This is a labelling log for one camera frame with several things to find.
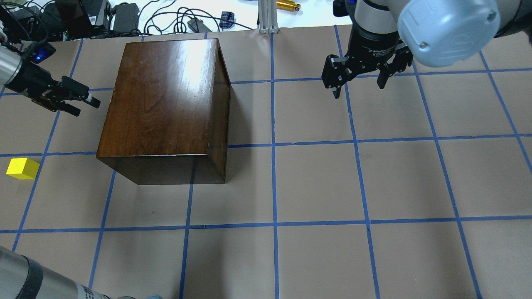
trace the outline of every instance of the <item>metal bracket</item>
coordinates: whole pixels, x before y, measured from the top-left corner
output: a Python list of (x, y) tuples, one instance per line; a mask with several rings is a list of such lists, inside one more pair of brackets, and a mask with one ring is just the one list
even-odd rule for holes
[(276, 0), (259, 0), (259, 32), (261, 34), (279, 32)]

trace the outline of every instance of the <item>white label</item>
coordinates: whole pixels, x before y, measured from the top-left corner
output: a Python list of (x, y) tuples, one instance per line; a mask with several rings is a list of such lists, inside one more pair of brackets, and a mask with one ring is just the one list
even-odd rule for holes
[(76, 283), (78, 287), (78, 299), (106, 299), (106, 296), (103, 296), (86, 286), (82, 286), (79, 283)]

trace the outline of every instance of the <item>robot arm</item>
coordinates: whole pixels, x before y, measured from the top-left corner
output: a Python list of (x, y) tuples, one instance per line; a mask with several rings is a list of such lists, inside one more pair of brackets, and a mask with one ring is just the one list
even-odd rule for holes
[(383, 89), (414, 56), (429, 67), (452, 65), (493, 37), (532, 26), (531, 0), (335, 0), (333, 13), (353, 21), (347, 53), (327, 56), (321, 75), (335, 98), (360, 74), (379, 70)]
[(60, 110), (79, 116), (80, 110), (65, 102), (71, 100), (99, 107), (100, 101), (92, 97), (87, 86), (67, 76), (55, 81), (37, 65), (55, 52), (50, 44), (35, 41), (24, 52), (15, 51), (0, 46), (0, 83), (5, 87), (54, 112)]

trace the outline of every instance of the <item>brown wooden box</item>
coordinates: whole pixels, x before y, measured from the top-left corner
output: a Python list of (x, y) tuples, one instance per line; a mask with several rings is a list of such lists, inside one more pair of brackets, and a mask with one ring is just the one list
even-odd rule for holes
[(224, 183), (229, 89), (217, 39), (127, 44), (96, 157), (139, 185)]

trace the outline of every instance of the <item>gold cylinder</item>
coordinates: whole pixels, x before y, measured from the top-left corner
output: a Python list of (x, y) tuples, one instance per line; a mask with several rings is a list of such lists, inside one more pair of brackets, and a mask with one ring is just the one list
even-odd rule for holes
[(290, 0), (277, 0), (277, 8), (286, 11), (299, 11), (301, 4), (296, 4)]

